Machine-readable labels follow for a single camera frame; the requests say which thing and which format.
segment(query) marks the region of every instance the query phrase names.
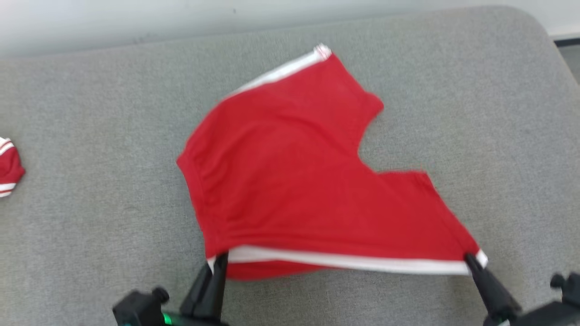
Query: white stripe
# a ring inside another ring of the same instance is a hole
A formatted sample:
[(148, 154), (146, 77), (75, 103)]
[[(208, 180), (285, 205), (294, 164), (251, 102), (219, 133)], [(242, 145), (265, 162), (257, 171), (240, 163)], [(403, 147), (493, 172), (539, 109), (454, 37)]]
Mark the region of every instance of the white stripe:
[(260, 77), (254, 79), (253, 81), (236, 89), (234, 92), (230, 93), (227, 97), (241, 93), (248, 89), (258, 87), (263, 84), (279, 81), (283, 78), (286, 78), (292, 74), (297, 73), (300, 70), (308, 68), (315, 63), (322, 62), (328, 59), (331, 54), (332, 54), (331, 50), (326, 45), (319, 44), (314, 48), (312, 52), (303, 55), (298, 59), (289, 61), (274, 70), (268, 71), (267, 73), (261, 75)]
[(16, 183), (0, 183), (0, 191), (12, 190)]
[(2, 149), (0, 149), (0, 155), (4, 154), (5, 151), (9, 150), (12, 147), (14, 147), (13, 143), (8, 143), (7, 145), (4, 145), (4, 147), (1, 147)]
[[(482, 267), (487, 265), (488, 259), (483, 251), (480, 250), (477, 253), (476, 258)], [(228, 254), (229, 263), (268, 262), (271, 260), (284, 260), (287, 262), (345, 269), (386, 271), (391, 273), (442, 275), (470, 274), (469, 268), (465, 262), (455, 260), (376, 258), (339, 255), (335, 253), (270, 249), (250, 245), (242, 245), (233, 248)], [(215, 257), (208, 259), (208, 263), (211, 267), (213, 267), (213, 261), (215, 261)]]

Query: gray fabric surface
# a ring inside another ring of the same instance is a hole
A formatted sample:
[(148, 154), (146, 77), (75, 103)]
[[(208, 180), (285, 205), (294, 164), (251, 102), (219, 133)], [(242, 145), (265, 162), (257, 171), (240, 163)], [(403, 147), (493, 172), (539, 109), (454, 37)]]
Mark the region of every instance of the gray fabric surface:
[[(6, 325), (113, 325), (132, 288), (176, 309), (204, 260), (175, 165), (222, 96), (324, 42), (385, 103), (360, 153), (423, 166), (530, 308), (580, 270), (580, 92), (508, 8), (189, 39), (0, 63), (0, 135), (27, 169), (0, 200)], [(232, 325), (480, 325), (468, 277), (332, 270), (226, 285)]]

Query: black mount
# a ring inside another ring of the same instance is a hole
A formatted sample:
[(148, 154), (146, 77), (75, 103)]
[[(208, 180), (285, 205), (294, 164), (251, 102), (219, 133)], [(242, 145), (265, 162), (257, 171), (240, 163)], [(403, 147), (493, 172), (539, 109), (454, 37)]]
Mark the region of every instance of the black mount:
[(205, 264), (179, 309), (180, 314), (161, 311), (169, 300), (158, 287), (151, 294), (132, 291), (113, 307), (119, 326), (228, 326), (221, 322), (223, 292), (226, 285), (227, 253), (216, 258), (213, 272)]

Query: red cloth with white stripes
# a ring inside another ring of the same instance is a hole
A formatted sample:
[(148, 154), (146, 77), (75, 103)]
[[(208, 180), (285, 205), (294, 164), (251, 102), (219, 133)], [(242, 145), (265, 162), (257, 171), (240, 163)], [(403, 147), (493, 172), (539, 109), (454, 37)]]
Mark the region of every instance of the red cloth with white stripes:
[(23, 175), (16, 147), (9, 138), (0, 137), (0, 197), (11, 194)]
[(224, 99), (187, 141), (177, 164), (207, 258), (229, 251), (228, 276), (245, 280), (321, 267), (467, 274), (466, 253), (485, 264), (427, 174), (361, 162), (383, 104), (324, 49)]

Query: green led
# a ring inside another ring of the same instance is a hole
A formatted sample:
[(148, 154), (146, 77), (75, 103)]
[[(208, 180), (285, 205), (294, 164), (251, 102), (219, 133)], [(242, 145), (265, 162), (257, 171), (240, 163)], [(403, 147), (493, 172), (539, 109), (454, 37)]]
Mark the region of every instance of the green led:
[(169, 317), (169, 315), (163, 314), (163, 322), (165, 323), (165, 325), (173, 325), (173, 322), (171, 322), (171, 317)]

